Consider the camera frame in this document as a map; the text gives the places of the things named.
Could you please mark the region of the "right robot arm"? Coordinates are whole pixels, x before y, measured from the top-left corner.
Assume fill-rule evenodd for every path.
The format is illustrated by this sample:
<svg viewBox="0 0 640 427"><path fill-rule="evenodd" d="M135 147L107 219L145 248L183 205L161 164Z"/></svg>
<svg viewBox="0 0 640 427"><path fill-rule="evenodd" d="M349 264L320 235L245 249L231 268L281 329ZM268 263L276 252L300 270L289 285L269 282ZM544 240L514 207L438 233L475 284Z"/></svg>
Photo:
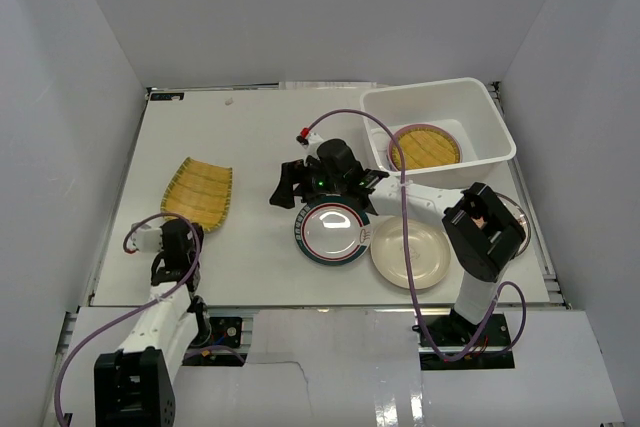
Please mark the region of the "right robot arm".
<svg viewBox="0 0 640 427"><path fill-rule="evenodd" d="M341 139L313 134L298 142L305 157L281 164L269 203L285 209L294 208L297 200L312 206L342 203L358 213L441 225L464 269L452 335L466 346L484 338L485 317L497 302L503 270L526 240L524 228L497 193L481 182L462 190L441 189L365 168Z"/></svg>

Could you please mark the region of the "black label sticker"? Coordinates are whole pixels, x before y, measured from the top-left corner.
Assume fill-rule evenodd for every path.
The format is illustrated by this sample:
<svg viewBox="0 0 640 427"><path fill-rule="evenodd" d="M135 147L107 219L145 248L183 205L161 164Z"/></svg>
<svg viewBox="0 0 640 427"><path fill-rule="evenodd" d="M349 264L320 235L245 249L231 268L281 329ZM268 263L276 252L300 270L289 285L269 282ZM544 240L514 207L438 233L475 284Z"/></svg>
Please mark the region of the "black label sticker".
<svg viewBox="0 0 640 427"><path fill-rule="evenodd" d="M181 101L184 99L183 92L152 92L150 101Z"/></svg>

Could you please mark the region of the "white plate green red rim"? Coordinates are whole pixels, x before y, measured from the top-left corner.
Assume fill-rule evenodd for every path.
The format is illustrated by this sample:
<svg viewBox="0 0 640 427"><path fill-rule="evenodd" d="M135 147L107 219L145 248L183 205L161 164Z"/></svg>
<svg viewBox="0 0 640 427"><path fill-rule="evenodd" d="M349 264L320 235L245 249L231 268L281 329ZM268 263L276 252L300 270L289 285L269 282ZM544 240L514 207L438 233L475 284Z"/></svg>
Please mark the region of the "white plate green red rim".
<svg viewBox="0 0 640 427"><path fill-rule="evenodd" d="M323 266L344 266L368 250L373 228L367 213L352 199L329 195L305 204L294 222L301 253Z"/></svg>

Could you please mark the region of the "fan-shaped bamboo pattern plate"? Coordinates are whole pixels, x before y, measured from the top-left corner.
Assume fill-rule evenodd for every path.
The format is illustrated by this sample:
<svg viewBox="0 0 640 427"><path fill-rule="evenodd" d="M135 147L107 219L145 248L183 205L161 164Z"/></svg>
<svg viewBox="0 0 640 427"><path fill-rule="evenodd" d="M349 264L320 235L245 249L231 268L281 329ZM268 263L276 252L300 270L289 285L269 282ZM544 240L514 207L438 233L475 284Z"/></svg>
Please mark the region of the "fan-shaped bamboo pattern plate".
<svg viewBox="0 0 640 427"><path fill-rule="evenodd" d="M199 224L205 233L222 226L229 212L233 169L187 157L163 194L160 210Z"/></svg>

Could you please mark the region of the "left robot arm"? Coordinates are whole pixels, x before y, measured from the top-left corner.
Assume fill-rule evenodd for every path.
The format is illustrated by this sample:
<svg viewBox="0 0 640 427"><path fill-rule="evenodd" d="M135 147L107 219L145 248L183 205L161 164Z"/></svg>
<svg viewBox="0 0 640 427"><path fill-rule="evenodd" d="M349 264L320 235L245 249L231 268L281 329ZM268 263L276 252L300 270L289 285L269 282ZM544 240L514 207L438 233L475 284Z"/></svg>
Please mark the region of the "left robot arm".
<svg viewBox="0 0 640 427"><path fill-rule="evenodd" d="M177 217L155 229L153 241L151 306L116 351L94 364L97 426L172 426L177 371L189 349L211 339L207 304L196 293L203 228Z"/></svg>

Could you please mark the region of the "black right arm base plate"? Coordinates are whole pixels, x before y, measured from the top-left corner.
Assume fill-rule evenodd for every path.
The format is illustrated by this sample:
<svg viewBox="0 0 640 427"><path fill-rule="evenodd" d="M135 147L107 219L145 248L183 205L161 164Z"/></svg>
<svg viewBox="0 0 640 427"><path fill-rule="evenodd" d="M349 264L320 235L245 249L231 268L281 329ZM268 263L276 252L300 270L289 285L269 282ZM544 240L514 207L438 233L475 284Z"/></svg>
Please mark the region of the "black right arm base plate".
<svg viewBox="0 0 640 427"><path fill-rule="evenodd" d="M426 315L425 324L439 349L461 350L475 335L478 326L466 321L455 313L446 315ZM493 314L485 329L475 342L475 347L506 347L511 336L503 314Z"/></svg>

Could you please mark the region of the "white plate orange sun pattern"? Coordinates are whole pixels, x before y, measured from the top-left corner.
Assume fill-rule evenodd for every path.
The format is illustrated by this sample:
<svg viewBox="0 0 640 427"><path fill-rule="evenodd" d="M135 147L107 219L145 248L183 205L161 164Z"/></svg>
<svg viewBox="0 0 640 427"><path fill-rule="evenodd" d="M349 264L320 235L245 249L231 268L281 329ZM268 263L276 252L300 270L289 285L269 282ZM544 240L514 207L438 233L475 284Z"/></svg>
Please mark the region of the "white plate orange sun pattern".
<svg viewBox="0 0 640 427"><path fill-rule="evenodd" d="M524 209L512 198L499 192L497 192L496 195L500 198L501 202L511 212L512 216L518 221L519 225L524 230L525 239L520 244L515 254L515 257L519 257L526 251L526 249L528 248L531 242L532 228L530 225L528 215L526 214Z"/></svg>

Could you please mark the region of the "white plastic bin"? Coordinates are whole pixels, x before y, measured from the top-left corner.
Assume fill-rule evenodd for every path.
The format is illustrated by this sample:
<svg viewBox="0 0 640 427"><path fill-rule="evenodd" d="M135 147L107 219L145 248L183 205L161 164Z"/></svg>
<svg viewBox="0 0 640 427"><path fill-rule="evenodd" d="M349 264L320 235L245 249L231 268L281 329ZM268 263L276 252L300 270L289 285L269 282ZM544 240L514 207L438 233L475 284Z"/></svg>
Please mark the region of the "white plastic bin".
<svg viewBox="0 0 640 427"><path fill-rule="evenodd" d="M360 108L396 134L405 127L429 125L450 135L459 162L407 171L416 183L466 188L474 182L493 185L496 169L516 154L516 145L484 84L461 78L378 88L363 93Z"/></svg>

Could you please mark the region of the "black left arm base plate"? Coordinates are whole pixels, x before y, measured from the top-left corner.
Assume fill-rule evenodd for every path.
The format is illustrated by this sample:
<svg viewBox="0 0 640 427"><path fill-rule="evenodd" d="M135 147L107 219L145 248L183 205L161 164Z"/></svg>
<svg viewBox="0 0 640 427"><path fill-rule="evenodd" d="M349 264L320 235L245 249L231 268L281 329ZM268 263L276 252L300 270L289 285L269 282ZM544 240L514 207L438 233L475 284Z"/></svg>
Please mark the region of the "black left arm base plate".
<svg viewBox="0 0 640 427"><path fill-rule="evenodd" d="M210 316L210 335L205 347L224 345L232 349L239 348L242 343L243 319L241 317Z"/></svg>

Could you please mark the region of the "cream round plate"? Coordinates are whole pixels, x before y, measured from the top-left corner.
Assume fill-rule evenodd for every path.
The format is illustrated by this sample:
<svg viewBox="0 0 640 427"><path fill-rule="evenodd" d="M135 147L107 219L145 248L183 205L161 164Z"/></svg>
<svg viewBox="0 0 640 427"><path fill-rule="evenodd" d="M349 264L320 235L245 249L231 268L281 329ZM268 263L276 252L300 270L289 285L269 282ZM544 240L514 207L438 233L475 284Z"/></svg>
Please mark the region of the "cream round plate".
<svg viewBox="0 0 640 427"><path fill-rule="evenodd" d="M451 249L442 229L414 220L408 221L408 246L415 290L431 288L447 275ZM402 219L392 217L374 231L370 245L373 264L391 284L409 289L405 264Z"/></svg>

